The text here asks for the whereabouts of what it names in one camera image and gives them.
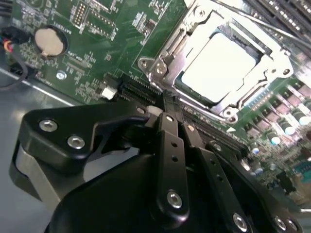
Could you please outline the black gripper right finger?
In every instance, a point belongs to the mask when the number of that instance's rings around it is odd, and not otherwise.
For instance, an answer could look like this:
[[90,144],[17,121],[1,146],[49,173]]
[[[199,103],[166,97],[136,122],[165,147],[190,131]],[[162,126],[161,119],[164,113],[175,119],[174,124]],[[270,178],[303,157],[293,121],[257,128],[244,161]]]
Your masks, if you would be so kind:
[[183,105],[173,97],[172,107],[186,144],[202,169],[215,202],[213,223],[218,233],[301,233],[303,228],[290,211],[246,171],[221,139],[203,143],[197,129],[184,120]]

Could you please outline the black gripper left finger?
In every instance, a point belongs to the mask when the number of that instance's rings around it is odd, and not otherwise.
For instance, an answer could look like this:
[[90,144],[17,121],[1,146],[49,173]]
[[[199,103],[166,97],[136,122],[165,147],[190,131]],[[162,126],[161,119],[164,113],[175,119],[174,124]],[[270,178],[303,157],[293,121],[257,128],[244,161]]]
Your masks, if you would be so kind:
[[53,210],[67,194],[131,159],[155,160],[150,214],[175,230],[190,215],[184,142],[173,99],[162,96],[156,110],[138,102],[33,110],[22,119],[14,163]]

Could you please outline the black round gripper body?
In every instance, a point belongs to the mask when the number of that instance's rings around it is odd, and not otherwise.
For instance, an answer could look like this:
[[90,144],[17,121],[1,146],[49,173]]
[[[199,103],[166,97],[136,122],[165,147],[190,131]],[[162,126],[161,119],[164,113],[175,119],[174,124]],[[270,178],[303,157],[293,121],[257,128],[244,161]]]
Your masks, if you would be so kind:
[[[47,227],[49,233],[164,233],[149,210],[155,160],[134,156],[65,196]],[[177,233],[225,233],[227,228],[200,174],[187,171],[190,215]]]

